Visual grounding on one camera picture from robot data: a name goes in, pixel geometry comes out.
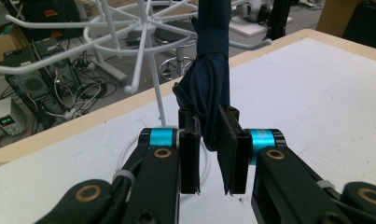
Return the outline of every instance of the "blue joint ring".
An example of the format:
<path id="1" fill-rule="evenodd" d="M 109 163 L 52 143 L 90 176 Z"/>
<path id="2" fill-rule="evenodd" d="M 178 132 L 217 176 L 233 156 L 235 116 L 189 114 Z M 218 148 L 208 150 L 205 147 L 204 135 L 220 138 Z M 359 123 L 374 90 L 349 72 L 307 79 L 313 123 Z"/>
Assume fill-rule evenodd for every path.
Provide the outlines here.
<path id="1" fill-rule="evenodd" d="M 154 128 L 150 132 L 149 139 L 150 146 L 173 146 L 173 129 Z"/>
<path id="2" fill-rule="evenodd" d="M 253 157 L 251 165 L 257 164 L 258 153 L 264 147 L 275 147 L 275 139 L 270 129 L 249 129 L 252 135 Z"/>

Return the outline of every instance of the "white cable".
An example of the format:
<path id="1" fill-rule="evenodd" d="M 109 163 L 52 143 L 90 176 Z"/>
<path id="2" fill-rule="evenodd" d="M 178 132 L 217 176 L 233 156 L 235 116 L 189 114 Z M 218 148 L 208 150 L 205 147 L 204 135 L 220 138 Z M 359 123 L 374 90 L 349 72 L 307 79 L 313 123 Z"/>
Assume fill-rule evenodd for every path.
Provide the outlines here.
<path id="1" fill-rule="evenodd" d="M 83 106 L 82 106 L 82 109 L 88 109 L 88 108 L 90 108 L 90 106 L 91 106 L 91 101 L 98 95 L 98 94 L 100 94 L 100 92 L 101 92 L 101 90 L 102 90 L 102 87 L 101 87 L 101 83 L 98 83 L 97 85 L 93 85 L 93 86 L 98 86 L 98 91 L 89 99 L 89 101 L 86 103 L 86 104 L 84 104 Z"/>
<path id="2" fill-rule="evenodd" d="M 316 184 L 321 189 L 326 189 L 326 188 L 335 189 L 335 186 L 328 180 L 319 180 L 319 181 L 316 182 Z"/>
<path id="3" fill-rule="evenodd" d="M 75 109 L 75 112 L 72 114 L 73 119 L 83 116 L 82 114 L 80 114 L 79 110 L 76 107 L 74 107 L 74 109 Z"/>
<path id="4" fill-rule="evenodd" d="M 77 88 L 77 91 L 75 92 L 75 95 L 74 95 L 74 99 L 75 101 L 81 96 L 77 96 L 77 93 L 80 91 L 80 89 L 82 89 L 84 86 L 83 84 L 81 84 L 78 88 Z"/>
<path id="5" fill-rule="evenodd" d="M 134 186 L 135 175 L 131 171 L 129 171 L 129 170 L 118 170 L 118 171 L 116 171 L 114 176 L 112 177 L 112 182 L 114 182 L 116 177 L 118 177 L 118 176 L 126 176 L 127 178 L 129 178 L 132 181 L 132 187 Z"/>
<path id="6" fill-rule="evenodd" d="M 101 83 L 90 83 L 92 84 L 91 86 L 89 86 L 86 90 L 84 90 L 82 93 L 80 93 L 80 95 L 78 96 L 78 98 L 81 98 L 82 95 L 89 89 L 93 88 L 94 86 L 97 86 L 97 85 L 100 85 Z"/>
<path id="7" fill-rule="evenodd" d="M 59 78 L 59 70 L 55 70 L 54 73 L 56 74 L 56 77 L 54 78 L 54 91 L 56 92 L 56 96 L 57 96 L 57 99 L 59 99 L 59 101 L 65 105 L 66 107 L 69 107 L 69 106 L 73 106 L 75 104 L 75 97 L 74 97 L 74 94 L 72 93 L 71 89 L 68 88 L 67 85 L 65 85 L 65 83 L 63 82 L 63 79 L 61 79 L 61 82 L 63 83 L 63 86 L 68 89 L 69 93 L 71 94 L 71 97 L 72 97 L 72 104 L 67 104 L 65 103 L 59 96 L 59 93 L 57 91 L 57 81 L 58 81 L 58 78 Z"/>
<path id="8" fill-rule="evenodd" d="M 45 111 L 45 113 L 47 113 L 47 114 L 49 114 L 49 115 L 51 115 L 53 117 L 59 117 L 59 118 L 65 119 L 64 115 L 53 114 L 53 113 L 48 112 L 47 110 L 44 110 L 44 111 Z"/>
<path id="9" fill-rule="evenodd" d="M 36 104 L 36 101 L 33 98 L 31 98 L 30 94 L 27 93 L 25 95 L 28 97 L 28 99 L 30 99 L 34 103 L 36 111 L 39 111 L 38 110 L 38 105 Z"/>
<path id="10" fill-rule="evenodd" d="M 71 92 L 71 90 L 69 90 L 69 88 L 67 88 L 69 90 L 69 92 L 71 93 L 71 96 L 73 97 L 73 103 L 72 104 L 67 104 L 65 103 L 59 96 L 59 93 L 57 91 L 57 80 L 59 78 L 59 70 L 55 70 L 54 73 L 56 74 L 56 77 L 54 78 L 54 81 L 53 81 L 53 84 L 54 84 L 54 92 L 56 93 L 56 97 L 57 99 L 63 104 L 65 105 L 66 107 L 69 107 L 69 106 L 72 106 L 75 104 L 75 98 L 74 98 L 74 94 Z"/>
<path id="11" fill-rule="evenodd" d="M 83 104 L 86 104 L 86 103 L 87 103 L 86 101 L 76 102 L 75 105 L 83 105 Z"/>
<path id="12" fill-rule="evenodd" d="M 137 145 L 138 138 L 139 138 L 139 135 L 135 136 L 134 138 L 132 138 L 130 140 L 130 142 L 127 143 L 127 145 L 125 145 L 125 148 L 123 148 L 123 150 L 122 150 L 122 152 L 121 152 L 121 154 L 118 158 L 119 169 L 121 169 L 122 164 L 124 164 L 126 162 L 127 154 L 129 154 L 129 155 L 132 154 L 132 150 L 135 149 L 135 147 L 133 147 L 133 146 Z M 210 160 L 209 155 L 208 155 L 209 152 L 208 152 L 208 150 L 206 150 L 205 144 L 202 140 L 200 141 L 200 145 L 201 145 L 200 150 L 203 152 L 203 155 L 204 155 L 204 169 L 200 173 L 200 182 L 201 182 L 201 186 L 204 186 L 204 184 L 206 183 L 206 181 L 208 179 L 208 175 L 209 175 L 209 171 L 210 171 L 210 167 L 211 167 L 211 160 Z M 185 203 L 188 199 L 192 198 L 192 196 L 193 196 L 192 194 L 183 194 L 183 195 L 181 195 L 179 201 L 181 203 Z"/>

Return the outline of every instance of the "cardboard box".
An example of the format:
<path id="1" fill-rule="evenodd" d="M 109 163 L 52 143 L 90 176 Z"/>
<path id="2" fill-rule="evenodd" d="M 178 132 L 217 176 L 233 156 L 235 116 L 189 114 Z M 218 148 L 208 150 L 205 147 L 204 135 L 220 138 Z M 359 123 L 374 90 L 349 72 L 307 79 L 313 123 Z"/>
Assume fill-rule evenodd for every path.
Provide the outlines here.
<path id="1" fill-rule="evenodd" d="M 16 24 L 0 25 L 0 34 L 2 34 L 9 25 L 11 25 L 10 32 L 6 35 L 0 35 L 0 64 L 4 63 L 5 52 L 29 46 L 27 38 Z"/>
<path id="2" fill-rule="evenodd" d="M 321 12 L 316 30 L 342 37 L 354 14 L 356 6 L 364 0 L 327 0 Z"/>

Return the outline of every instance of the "cable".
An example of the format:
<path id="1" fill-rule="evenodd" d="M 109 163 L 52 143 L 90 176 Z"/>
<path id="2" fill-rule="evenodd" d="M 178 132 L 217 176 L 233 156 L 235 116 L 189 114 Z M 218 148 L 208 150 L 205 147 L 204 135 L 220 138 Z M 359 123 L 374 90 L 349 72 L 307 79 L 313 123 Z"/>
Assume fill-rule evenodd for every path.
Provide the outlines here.
<path id="1" fill-rule="evenodd" d="M 38 120 L 35 116 L 33 116 L 33 119 L 31 120 L 31 123 L 28 126 L 28 128 L 30 128 L 30 127 L 31 127 L 31 135 L 35 134 L 35 130 L 38 128 Z"/>
<path id="2" fill-rule="evenodd" d="M 69 44 L 71 43 L 71 39 L 68 39 L 68 44 L 66 46 L 66 50 L 69 50 Z"/>
<path id="3" fill-rule="evenodd" d="M 132 154 L 132 151 L 135 149 L 135 147 L 133 146 L 138 144 L 138 138 L 139 138 L 139 135 L 135 136 L 122 149 L 122 152 L 120 153 L 120 156 L 118 157 L 118 169 L 117 170 L 121 169 L 123 164 L 127 161 L 126 159 L 127 155 Z M 201 145 L 200 150 L 203 152 L 203 156 L 204 156 L 204 168 L 202 172 L 200 173 L 200 182 L 201 182 L 201 185 L 203 186 L 207 182 L 207 179 L 208 179 L 209 170 L 211 167 L 211 160 L 209 158 L 209 152 L 208 150 L 206 150 L 205 144 L 202 140 L 200 141 L 200 145 Z M 190 194 L 183 194 L 180 198 L 180 202 L 185 203 L 192 196 L 193 195 L 190 195 Z"/>
<path id="4" fill-rule="evenodd" d="M 17 95 L 16 92 L 13 91 L 13 89 L 11 89 L 11 86 L 8 85 L 1 93 L 0 95 L 0 100 L 2 99 L 5 99 L 9 96 L 12 96 L 12 95 Z"/>
<path id="5" fill-rule="evenodd" d="M 38 109 L 38 105 L 36 104 L 36 101 L 35 101 L 33 98 L 31 98 L 30 94 L 29 94 L 29 93 L 26 93 L 25 95 L 28 97 L 28 99 L 30 99 L 30 100 L 33 102 L 36 111 L 39 111 L 39 109 Z"/>
<path id="6" fill-rule="evenodd" d="M 88 55 L 88 52 L 85 50 L 79 57 L 72 61 L 72 65 L 75 67 L 76 70 L 83 71 L 85 68 L 89 66 L 90 62 L 88 60 L 88 56 L 91 55 Z"/>
<path id="7" fill-rule="evenodd" d="M 80 94 L 80 96 L 79 97 L 81 97 L 87 90 L 89 90 L 90 88 L 92 88 L 92 87 L 94 87 L 94 86 L 98 86 L 98 91 L 94 94 L 94 95 L 92 95 L 92 97 L 89 99 L 89 101 L 87 102 L 87 103 L 85 103 L 81 108 L 82 109 L 88 109 L 88 108 L 90 108 L 90 107 L 88 107 L 88 108 L 85 108 L 85 106 L 87 105 L 87 104 L 91 104 L 91 101 L 101 92 L 101 90 L 102 90 L 102 88 L 101 88 L 101 84 L 97 84 L 97 85 L 92 85 L 92 86 L 90 86 L 89 88 L 87 88 L 86 90 L 84 90 L 81 94 Z"/>
<path id="8" fill-rule="evenodd" d="M 111 85 L 111 86 L 113 86 L 114 89 L 113 89 L 111 92 L 109 92 L 108 94 L 105 94 L 105 95 L 101 96 L 100 98 L 108 97 L 108 96 L 112 95 L 113 93 L 115 93 L 115 92 L 118 90 L 118 85 L 116 85 L 116 84 L 113 83 L 113 82 L 106 82 L 105 84 L 106 84 L 106 88 L 105 88 L 106 91 L 105 91 L 105 93 L 107 93 L 107 90 L 108 90 L 107 85 Z"/>
<path id="9" fill-rule="evenodd" d="M 72 93 L 71 89 L 69 89 L 66 85 L 64 85 L 64 86 L 65 86 L 66 89 L 68 89 L 69 93 L 71 94 L 72 99 L 73 99 L 73 102 L 72 102 L 72 104 L 69 105 L 69 104 L 65 103 L 65 102 L 60 98 L 59 93 L 58 93 L 58 91 L 57 91 L 57 83 L 58 83 L 58 78 L 59 78 L 59 70 L 56 69 L 56 70 L 54 71 L 54 73 L 56 74 L 56 77 L 54 78 L 54 82 L 53 82 L 53 84 L 54 84 L 54 92 L 56 93 L 56 97 L 57 97 L 57 99 L 58 99 L 63 105 L 65 105 L 66 107 L 68 107 L 68 106 L 74 106 L 74 104 L 75 104 L 75 97 L 74 97 L 74 94 Z"/>
<path id="10" fill-rule="evenodd" d="M 53 116 L 53 117 L 57 117 L 57 118 L 65 119 L 64 115 L 53 114 L 53 113 L 50 113 L 50 112 L 48 112 L 47 110 L 45 110 L 45 108 L 43 108 L 43 109 L 44 109 L 43 111 L 45 111 L 45 113 L 47 113 L 47 114 L 49 114 L 49 115 L 51 115 L 51 116 Z"/>

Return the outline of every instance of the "navy fabric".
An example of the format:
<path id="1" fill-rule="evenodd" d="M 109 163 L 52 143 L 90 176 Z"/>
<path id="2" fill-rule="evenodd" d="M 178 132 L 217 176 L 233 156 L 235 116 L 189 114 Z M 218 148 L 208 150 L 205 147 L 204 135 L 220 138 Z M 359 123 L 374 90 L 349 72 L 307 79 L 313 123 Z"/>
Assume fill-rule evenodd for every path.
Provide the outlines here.
<path id="1" fill-rule="evenodd" d="M 230 105 L 230 0 L 200 0 L 196 60 L 173 88 L 180 107 L 192 109 L 200 120 L 203 141 L 217 151 L 219 106 Z"/>

